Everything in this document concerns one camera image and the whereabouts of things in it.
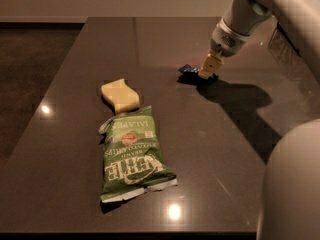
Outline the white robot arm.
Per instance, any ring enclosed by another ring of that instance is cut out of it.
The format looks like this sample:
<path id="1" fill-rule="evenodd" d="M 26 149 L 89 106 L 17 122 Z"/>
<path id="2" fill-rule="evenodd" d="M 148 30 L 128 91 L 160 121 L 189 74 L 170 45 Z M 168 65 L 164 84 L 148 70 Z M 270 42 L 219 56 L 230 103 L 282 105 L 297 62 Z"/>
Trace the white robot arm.
<path id="1" fill-rule="evenodd" d="M 269 17 L 269 50 L 310 105 L 319 105 L 320 0 L 233 0 L 211 37 L 207 79 Z M 320 119 L 300 124 L 273 149 L 264 174 L 256 240 L 320 240 Z"/>

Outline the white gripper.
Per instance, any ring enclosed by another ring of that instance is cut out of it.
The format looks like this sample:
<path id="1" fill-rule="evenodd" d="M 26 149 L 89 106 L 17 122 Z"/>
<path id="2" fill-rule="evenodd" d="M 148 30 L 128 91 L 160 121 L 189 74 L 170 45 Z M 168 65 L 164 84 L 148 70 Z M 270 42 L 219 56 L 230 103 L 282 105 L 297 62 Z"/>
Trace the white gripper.
<path id="1" fill-rule="evenodd" d="M 235 55 L 247 43 L 251 32 L 244 25 L 228 22 L 221 18 L 211 35 L 210 52 L 198 75 L 209 79 L 222 65 L 221 58 Z"/>

